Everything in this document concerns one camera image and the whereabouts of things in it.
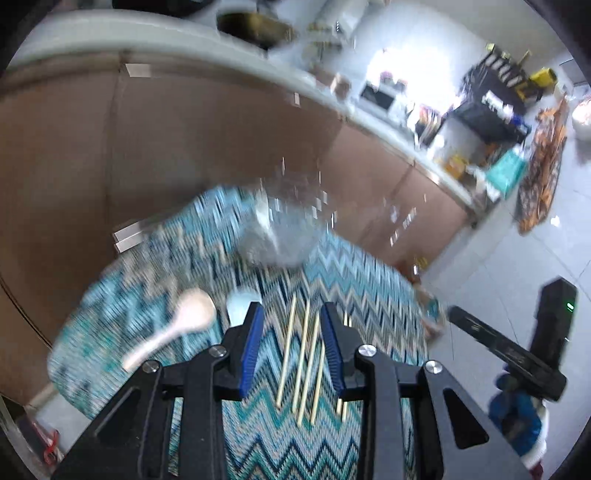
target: zigzag patterned tablecloth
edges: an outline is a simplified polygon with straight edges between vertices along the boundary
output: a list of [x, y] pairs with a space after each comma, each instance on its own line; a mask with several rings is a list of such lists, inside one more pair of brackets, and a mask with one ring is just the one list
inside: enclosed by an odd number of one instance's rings
[[[335, 302], [340, 313], [349, 312], [366, 343], [397, 361], [421, 365], [427, 359], [427, 347], [413, 289], [394, 269], [332, 233], [322, 237], [300, 268], [247, 264], [235, 246], [253, 205], [252, 195], [238, 189], [209, 190], [143, 244], [121, 255], [88, 289], [62, 329], [48, 360], [50, 378], [70, 403], [93, 418], [129, 377], [121, 368], [122, 357], [171, 320], [182, 291], [200, 287], [208, 292], [217, 307], [217, 321], [209, 330], [187, 335], [155, 354], [164, 365], [188, 360], [219, 343], [229, 327], [226, 296], [236, 286], [252, 287], [263, 298], [265, 327], [248, 398], [223, 405], [230, 479], [352, 479], [361, 405], [350, 403], [348, 418], [341, 423], [326, 362], [316, 425], [308, 421], [312, 391], [301, 428], [291, 413], [304, 302], [310, 299], [311, 318], [325, 301]], [[274, 398], [294, 294], [299, 320], [291, 343], [284, 405], [277, 410]], [[312, 379], [319, 350], [315, 357]], [[181, 401], [177, 401], [172, 472], [177, 471], [180, 412]], [[404, 424], [407, 471], [412, 476], [413, 433], [406, 404]]]

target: cabinet door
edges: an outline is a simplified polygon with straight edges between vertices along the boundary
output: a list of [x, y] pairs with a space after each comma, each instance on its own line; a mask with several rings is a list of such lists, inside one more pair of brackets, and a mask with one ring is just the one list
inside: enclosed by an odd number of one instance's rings
[[431, 263], [466, 220], [466, 211], [414, 168], [393, 197], [391, 211], [372, 225], [368, 249], [392, 266], [418, 257]]
[[58, 77], [0, 99], [0, 274], [50, 342], [114, 258], [104, 140], [116, 75]]
[[0, 288], [0, 393], [26, 405], [48, 383], [49, 348]]
[[322, 185], [337, 209], [336, 232], [362, 248], [369, 225], [385, 212], [408, 169], [402, 154], [379, 139], [344, 125], [321, 163]]
[[336, 113], [270, 84], [209, 75], [122, 79], [111, 189], [116, 224], [218, 184], [258, 185], [282, 164], [292, 173], [316, 171], [340, 128]]

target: teal bag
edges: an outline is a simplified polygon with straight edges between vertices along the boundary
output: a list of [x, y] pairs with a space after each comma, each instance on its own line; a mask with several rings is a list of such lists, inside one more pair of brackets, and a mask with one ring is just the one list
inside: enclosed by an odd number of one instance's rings
[[507, 198], [519, 182], [527, 162], [515, 149], [509, 150], [486, 173], [486, 179]]

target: wooden skewer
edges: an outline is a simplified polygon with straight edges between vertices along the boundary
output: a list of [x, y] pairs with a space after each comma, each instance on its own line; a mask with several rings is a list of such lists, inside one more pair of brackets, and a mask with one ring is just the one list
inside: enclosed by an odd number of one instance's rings
[[304, 379], [304, 388], [301, 392], [300, 411], [297, 414], [297, 425], [301, 427], [304, 420], [304, 411], [306, 410], [306, 400], [308, 399], [308, 389], [310, 388], [310, 377], [312, 376], [312, 366], [314, 364], [314, 354], [316, 353], [316, 341], [318, 340], [318, 326], [320, 325], [320, 312], [316, 313], [314, 329], [312, 330], [312, 342], [310, 343], [310, 356], [308, 357], [308, 367], [306, 368], [306, 377]]
[[310, 317], [310, 300], [306, 302], [306, 313], [304, 315], [304, 329], [301, 332], [300, 359], [297, 364], [297, 373], [295, 375], [294, 401], [291, 404], [291, 412], [295, 415], [297, 411], [297, 401], [300, 397], [301, 369], [304, 366], [304, 357], [306, 355], [306, 339], [308, 337], [308, 318]]
[[279, 389], [277, 390], [277, 400], [275, 406], [281, 408], [283, 399], [283, 389], [285, 388], [285, 378], [287, 377], [287, 364], [290, 360], [291, 337], [294, 331], [294, 317], [296, 316], [296, 295], [291, 299], [290, 319], [287, 323], [287, 336], [285, 337], [285, 348], [283, 349], [283, 364], [281, 366], [281, 378], [279, 380]]
[[316, 413], [318, 411], [318, 400], [320, 398], [320, 386], [322, 385], [322, 372], [324, 371], [324, 342], [320, 348], [320, 360], [318, 360], [318, 373], [316, 375], [316, 388], [314, 389], [314, 401], [312, 402], [312, 414], [310, 415], [310, 424], [316, 423]]
[[[351, 317], [348, 317], [347, 326], [348, 327], [353, 326], [353, 323], [351, 321]], [[343, 402], [343, 409], [342, 409], [342, 415], [341, 415], [340, 421], [344, 423], [346, 419], [347, 419], [347, 402]]]
[[[347, 312], [343, 315], [343, 325], [349, 326], [349, 321], [347, 320]], [[338, 398], [336, 401], [336, 414], [341, 415], [341, 411], [343, 410], [343, 401]]]

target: metal screw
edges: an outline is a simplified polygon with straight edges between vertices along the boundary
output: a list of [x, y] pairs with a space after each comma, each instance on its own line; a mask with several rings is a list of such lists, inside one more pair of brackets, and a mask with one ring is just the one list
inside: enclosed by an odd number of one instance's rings
[[215, 358], [221, 358], [226, 355], [228, 351], [223, 345], [213, 345], [209, 347], [209, 355], [214, 356]]
[[376, 347], [369, 345], [368, 343], [360, 346], [357, 351], [363, 356], [374, 356], [377, 352]]
[[430, 374], [437, 375], [438, 373], [441, 373], [441, 371], [443, 370], [443, 365], [440, 364], [437, 360], [429, 360], [425, 364], [425, 368], [427, 369], [427, 372], [429, 372]]
[[160, 368], [160, 364], [156, 360], [148, 360], [142, 365], [142, 370], [147, 374], [153, 374]]

